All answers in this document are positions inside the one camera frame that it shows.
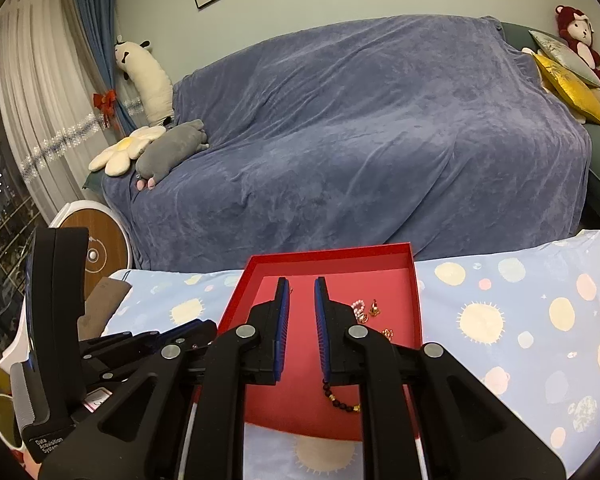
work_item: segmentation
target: gray plush toy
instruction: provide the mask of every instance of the gray plush toy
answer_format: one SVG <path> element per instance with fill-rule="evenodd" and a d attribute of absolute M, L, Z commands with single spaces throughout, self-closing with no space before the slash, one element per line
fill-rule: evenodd
<path fill-rule="evenodd" d="M 205 125 L 200 119 L 182 123 L 149 144 L 136 162 L 138 191 L 153 189 L 173 168 L 191 155 L 206 150 Z"/>

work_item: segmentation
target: blue curtain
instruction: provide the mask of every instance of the blue curtain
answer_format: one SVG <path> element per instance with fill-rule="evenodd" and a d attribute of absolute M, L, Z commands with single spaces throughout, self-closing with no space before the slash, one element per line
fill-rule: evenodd
<path fill-rule="evenodd" d="M 114 86 L 114 70 L 116 59 L 114 53 L 114 27 L 113 13 L 116 0 L 75 0 L 78 15 L 87 35 L 93 57 L 98 65 L 98 70 L 109 89 Z M 136 125 L 126 108 L 116 101 L 116 117 L 125 134 L 130 134 Z"/>

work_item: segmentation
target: yellow pillow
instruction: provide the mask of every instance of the yellow pillow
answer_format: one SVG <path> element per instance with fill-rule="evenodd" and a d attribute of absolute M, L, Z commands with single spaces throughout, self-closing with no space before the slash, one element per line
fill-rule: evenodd
<path fill-rule="evenodd" d="M 600 102 L 578 76 L 545 56 L 534 54 L 534 59 L 542 73 L 570 107 L 600 124 Z"/>

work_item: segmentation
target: polka dot tablecloth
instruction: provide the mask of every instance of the polka dot tablecloth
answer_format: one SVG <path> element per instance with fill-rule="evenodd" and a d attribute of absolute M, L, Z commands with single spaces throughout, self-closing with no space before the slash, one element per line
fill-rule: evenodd
<path fill-rule="evenodd" d="M 578 468 L 600 441 L 600 231 L 515 253 L 417 262 L 416 273 L 424 341 L 443 344 L 569 473 Z M 105 333 L 218 322 L 240 275 L 132 270 L 132 290 Z M 318 475 L 361 479 L 362 446 L 246 425 L 245 479 Z"/>

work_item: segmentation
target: gold bead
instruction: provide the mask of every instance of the gold bead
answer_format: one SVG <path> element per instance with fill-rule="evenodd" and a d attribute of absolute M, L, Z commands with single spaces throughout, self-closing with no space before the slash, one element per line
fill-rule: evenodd
<path fill-rule="evenodd" d="M 369 315 L 371 317 L 376 317 L 378 314 L 380 314 L 380 309 L 378 308 L 378 303 L 376 300 L 374 300 L 374 302 L 371 304 L 371 308 L 369 309 Z"/>

